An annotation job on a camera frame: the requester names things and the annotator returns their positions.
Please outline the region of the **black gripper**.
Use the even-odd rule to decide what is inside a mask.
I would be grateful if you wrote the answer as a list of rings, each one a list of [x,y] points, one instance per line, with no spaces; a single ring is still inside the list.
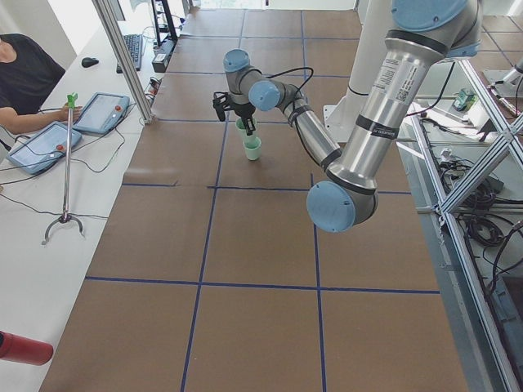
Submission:
[[[236,115],[241,117],[239,118],[239,128],[245,129],[247,136],[252,136],[256,131],[256,121],[253,118],[256,108],[250,102],[232,102],[230,107]]]

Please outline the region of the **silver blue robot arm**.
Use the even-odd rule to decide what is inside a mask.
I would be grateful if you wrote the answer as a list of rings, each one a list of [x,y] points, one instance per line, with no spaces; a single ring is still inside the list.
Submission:
[[[308,192],[311,220],[326,232],[346,231],[374,214],[376,174],[429,69],[474,56],[482,16],[479,1],[370,2],[355,58],[367,69],[364,103],[344,145],[329,134],[298,87],[265,77],[241,49],[224,56],[228,90],[214,99],[214,108],[219,117],[235,112],[247,134],[255,130],[255,111],[279,109],[326,175]]]

